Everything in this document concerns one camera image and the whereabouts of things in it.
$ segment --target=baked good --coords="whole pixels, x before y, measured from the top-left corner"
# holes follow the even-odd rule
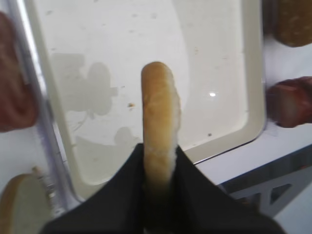
[[[290,47],[312,43],[312,0],[278,0],[276,38]]]
[[[36,177],[24,174],[9,181],[0,200],[1,234],[38,234],[51,218],[48,196]]]
[[[168,190],[176,165],[180,98],[173,74],[162,62],[147,64],[141,74],[144,170],[153,194]]]

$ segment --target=bread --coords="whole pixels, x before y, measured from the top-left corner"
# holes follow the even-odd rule
[[[33,175],[18,175],[7,184],[0,200],[1,234],[38,234],[52,218],[46,192]]]
[[[298,47],[312,43],[312,0],[278,0],[276,38]]]
[[[161,62],[143,68],[141,85],[146,186],[152,193],[163,193],[176,165],[180,98],[171,70]]]

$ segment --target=bread slice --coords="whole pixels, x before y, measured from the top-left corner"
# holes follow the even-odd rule
[[[31,174],[7,184],[0,200],[0,234],[38,234],[52,211],[46,191]]]
[[[176,165],[180,98],[171,70],[161,62],[143,68],[141,85],[146,186],[152,193],[163,193]]]

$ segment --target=water stain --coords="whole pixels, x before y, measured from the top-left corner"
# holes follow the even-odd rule
[[[55,53],[51,61],[65,112],[85,111],[90,118],[109,113],[117,88],[111,87],[111,75],[103,63],[93,63],[84,78],[79,71],[84,66],[82,54]]]
[[[49,11],[47,11],[46,13],[45,13],[45,15],[46,16],[49,16],[49,15],[51,15],[53,13],[53,11],[52,10],[49,10]]]
[[[90,183],[100,183],[113,176],[140,142],[128,127],[120,128],[115,135],[116,145],[102,145],[76,137],[79,171]]]
[[[189,22],[186,24],[189,28],[193,28],[194,27],[194,24],[192,22]]]

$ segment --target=brown food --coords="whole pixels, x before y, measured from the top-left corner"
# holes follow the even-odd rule
[[[290,47],[312,43],[312,0],[278,0],[276,38]]]
[[[279,126],[293,128],[312,122],[312,78],[282,81],[267,91],[268,115]]]
[[[0,12],[0,132],[30,127],[38,113],[30,87],[23,82],[14,41],[13,25]]]
[[[142,70],[144,169],[154,192],[166,190],[176,165],[180,99],[171,70],[161,62]]]

